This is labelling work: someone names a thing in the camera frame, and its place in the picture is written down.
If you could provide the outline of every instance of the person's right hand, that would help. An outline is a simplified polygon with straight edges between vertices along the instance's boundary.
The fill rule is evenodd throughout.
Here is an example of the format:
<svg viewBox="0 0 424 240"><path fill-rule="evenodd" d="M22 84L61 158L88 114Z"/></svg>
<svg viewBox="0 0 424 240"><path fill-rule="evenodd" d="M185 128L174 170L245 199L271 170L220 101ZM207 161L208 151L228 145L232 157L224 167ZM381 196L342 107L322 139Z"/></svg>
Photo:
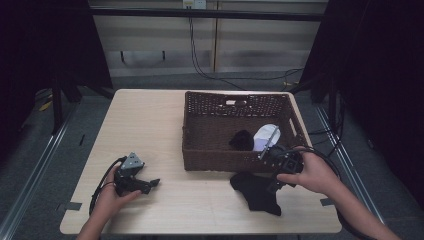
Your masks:
<svg viewBox="0 0 424 240"><path fill-rule="evenodd" d="M341 183L340 180L322 158L310 152L300 153L304 163L303 171L300 174L279 174L277 179L285 183L298 184L310 191L328 196L331 190Z"/></svg>

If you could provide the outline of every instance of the black sock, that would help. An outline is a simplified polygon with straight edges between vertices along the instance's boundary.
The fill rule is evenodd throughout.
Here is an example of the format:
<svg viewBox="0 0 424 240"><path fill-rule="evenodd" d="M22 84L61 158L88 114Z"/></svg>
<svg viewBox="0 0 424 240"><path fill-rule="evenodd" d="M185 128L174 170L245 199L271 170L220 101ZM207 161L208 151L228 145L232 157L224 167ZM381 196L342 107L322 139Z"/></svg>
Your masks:
<svg viewBox="0 0 424 240"><path fill-rule="evenodd" d="M267 190L271 182L271 178L255 176L249 172L237 173L230 179L231 186L243 194L251 211L265 211L281 216L275 193Z"/></svg>

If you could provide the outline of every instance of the floor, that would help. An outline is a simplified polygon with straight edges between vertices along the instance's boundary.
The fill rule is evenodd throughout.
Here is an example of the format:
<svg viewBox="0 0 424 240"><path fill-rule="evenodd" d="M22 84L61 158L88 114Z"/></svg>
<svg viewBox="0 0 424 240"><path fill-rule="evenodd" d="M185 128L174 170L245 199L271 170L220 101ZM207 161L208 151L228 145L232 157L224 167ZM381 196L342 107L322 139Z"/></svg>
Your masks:
<svg viewBox="0 0 424 240"><path fill-rule="evenodd" d="M190 53L119 52L106 53L115 90L119 88L223 89L281 91L295 86L301 70L284 77L289 69L304 66L307 53L228 52L226 66L212 72L208 53L198 53L201 70L210 78L201 77L193 67ZM0 169L2 192L0 200L0 237L2 239L73 239L60 233L64 212L61 204L69 202L85 161L91 151L110 100L81 88L80 103L64 101L67 119L61 135L51 135L52 108L39 111L49 92L40 92L36 107L27 119L21 140L7 155L8 164ZM317 107L308 92L296 94L302 117L314 146L329 153L333 146L322 132ZM402 183L387 168L384 159L368 145L368 138L347 112L342 143L353 169L363 182L375 208L385 223L402 239L424 238L424 213L418 208ZM56 147L49 143L58 142ZM332 155L340 169L339 156ZM349 179L343 170L343 178ZM345 183L355 191L349 181ZM152 236L103 236L103 239L150 239ZM282 236L157 236L156 239L355 239L347 231L325 235Z"/></svg>

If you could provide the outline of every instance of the black curtain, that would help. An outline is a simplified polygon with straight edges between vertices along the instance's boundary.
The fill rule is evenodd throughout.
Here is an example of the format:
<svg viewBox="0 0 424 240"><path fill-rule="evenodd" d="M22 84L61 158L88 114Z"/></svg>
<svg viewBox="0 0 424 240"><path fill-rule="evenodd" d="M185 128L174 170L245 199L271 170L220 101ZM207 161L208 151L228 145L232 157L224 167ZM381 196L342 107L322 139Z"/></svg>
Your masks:
<svg viewBox="0 0 424 240"><path fill-rule="evenodd" d="M0 3L2 152L17 139L36 92L52 88L53 79L70 101L81 97L77 85L112 88L93 17L42 10L51 6L89 7L84 0Z"/></svg>

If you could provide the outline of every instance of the white object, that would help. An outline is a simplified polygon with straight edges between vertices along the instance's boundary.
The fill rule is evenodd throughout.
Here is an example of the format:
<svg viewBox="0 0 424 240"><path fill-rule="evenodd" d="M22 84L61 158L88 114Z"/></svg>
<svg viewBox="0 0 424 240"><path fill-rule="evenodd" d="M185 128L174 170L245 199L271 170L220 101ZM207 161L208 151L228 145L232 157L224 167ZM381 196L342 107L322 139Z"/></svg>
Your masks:
<svg viewBox="0 0 424 240"><path fill-rule="evenodd" d="M269 141L274 132L275 128L277 128L274 124L267 124L262 126L258 132L253 136L253 140L255 141L255 145L253 147L253 151L262 151L264 150L265 145ZM277 132L274 134L274 137L271 139L268 147L274 146L278 139L280 139L281 132L277 129Z"/></svg>

